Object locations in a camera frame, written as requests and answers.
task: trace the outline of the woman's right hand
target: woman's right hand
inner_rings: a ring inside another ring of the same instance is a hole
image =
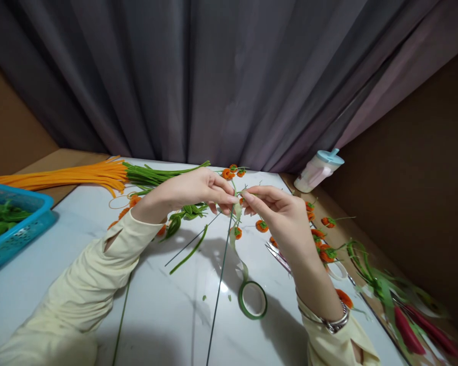
[[[285,258],[315,259],[316,247],[310,231],[305,202],[272,186],[254,186],[242,191],[245,215],[259,214]]]

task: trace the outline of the blue plastic basket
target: blue plastic basket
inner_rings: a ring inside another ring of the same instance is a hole
[[[0,204],[4,204],[7,200],[11,201],[11,205],[33,214],[0,235],[0,267],[35,237],[46,231],[56,220],[51,211],[54,200],[49,196],[0,185]]]

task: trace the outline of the blue cup lid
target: blue cup lid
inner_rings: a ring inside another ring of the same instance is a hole
[[[316,156],[325,163],[332,165],[343,165],[345,161],[336,155],[338,152],[339,149],[333,149],[331,152],[319,150]]]

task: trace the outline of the brown cardboard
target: brown cardboard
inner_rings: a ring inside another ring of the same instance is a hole
[[[339,155],[324,190],[458,328],[458,56]]]
[[[316,214],[316,219],[314,224],[317,227],[323,227],[321,224],[321,219],[323,217],[347,217],[349,216],[339,205],[320,187],[315,188],[311,193],[301,193],[296,190],[293,182],[295,181],[296,175],[281,173],[281,178],[285,184],[289,187],[291,192],[294,192],[294,195],[301,197],[305,201],[314,202],[318,197],[319,200],[314,204],[315,209],[314,213]],[[338,248],[344,243],[350,241],[350,238],[360,241],[366,247],[366,251],[369,253],[369,261],[372,267],[380,270],[388,270],[395,276],[402,278],[407,278],[404,273],[393,263],[377,246],[372,239],[360,229],[354,220],[342,220],[338,221],[338,224],[335,228],[325,230],[327,232],[326,242],[333,248]],[[365,281],[359,276],[358,272],[355,269],[354,264],[349,259],[347,253],[343,251],[341,255],[338,255],[338,258],[342,261],[342,264],[356,282],[358,286],[364,286]],[[366,302],[370,305],[373,312],[378,316],[380,322],[384,328],[389,333],[390,337],[395,341],[395,338],[391,331],[387,328],[382,315],[384,314],[383,306],[379,300],[376,298],[368,298],[365,296]],[[431,323],[435,324],[437,327],[441,328],[447,334],[449,334],[453,339],[455,339],[455,344],[458,346],[458,331],[448,320],[444,319],[432,319],[428,318]],[[423,342],[423,346],[428,349],[428,346]],[[423,356],[414,355],[414,358],[423,364],[431,364]],[[448,358],[451,364],[458,365],[458,359],[449,357]]]
[[[0,175],[13,174],[57,149],[0,72]]]
[[[70,149],[58,149],[48,156],[39,159],[24,169],[19,170],[16,174],[37,173],[43,171],[72,168],[81,165],[90,165],[99,163],[109,158],[110,155],[100,154],[97,152],[78,151]],[[56,206],[63,198],[71,193],[78,185],[60,186],[47,188],[38,192],[47,194],[54,199]]]

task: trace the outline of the scissors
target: scissors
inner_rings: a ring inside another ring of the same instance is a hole
[[[268,249],[268,251],[271,253],[271,255],[273,257],[275,257],[275,259],[278,261],[278,263],[280,263],[283,266],[283,268],[285,268],[287,270],[288,273],[292,274],[292,271],[290,270],[290,266],[287,263],[287,260],[283,257],[283,255],[281,255],[279,252],[274,250],[271,247],[270,243],[266,242],[265,246],[266,246],[266,249]]]

